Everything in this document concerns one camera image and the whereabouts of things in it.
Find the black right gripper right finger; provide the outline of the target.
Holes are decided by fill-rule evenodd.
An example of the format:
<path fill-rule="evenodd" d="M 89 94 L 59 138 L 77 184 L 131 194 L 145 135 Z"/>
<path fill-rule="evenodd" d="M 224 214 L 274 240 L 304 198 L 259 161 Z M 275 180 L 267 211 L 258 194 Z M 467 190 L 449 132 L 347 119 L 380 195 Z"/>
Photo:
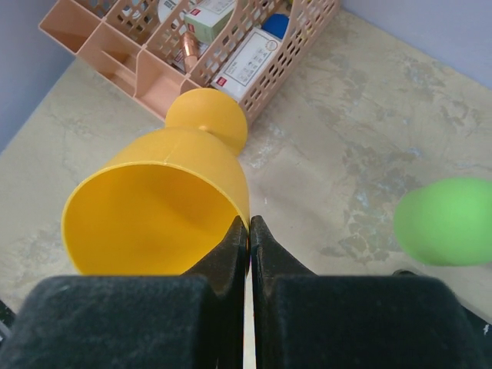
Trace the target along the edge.
<path fill-rule="evenodd" d="M 251 219 L 259 368 L 489 368 L 491 339 L 442 281 L 327 276 L 305 267 Z"/>

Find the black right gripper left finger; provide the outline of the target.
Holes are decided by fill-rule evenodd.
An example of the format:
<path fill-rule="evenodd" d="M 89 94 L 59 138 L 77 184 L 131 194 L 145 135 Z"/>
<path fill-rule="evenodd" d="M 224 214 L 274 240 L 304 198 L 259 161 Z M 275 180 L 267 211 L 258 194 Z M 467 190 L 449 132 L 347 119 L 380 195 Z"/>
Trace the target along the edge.
<path fill-rule="evenodd" d="M 240 368 L 248 233 L 178 276 L 57 276 L 27 296 L 3 368 Z"/>

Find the yellow plastic wine glass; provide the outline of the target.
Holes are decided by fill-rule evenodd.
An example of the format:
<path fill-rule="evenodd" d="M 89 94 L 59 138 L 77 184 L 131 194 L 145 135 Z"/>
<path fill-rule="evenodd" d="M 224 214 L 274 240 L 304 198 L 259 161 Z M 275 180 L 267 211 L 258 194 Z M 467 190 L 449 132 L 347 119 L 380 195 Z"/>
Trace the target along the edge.
<path fill-rule="evenodd" d="M 238 160 L 248 138 L 240 105 L 196 88 L 163 128 L 134 140 L 65 203 L 61 236 L 83 275 L 176 275 L 200 261 L 235 219 L 250 222 Z"/>

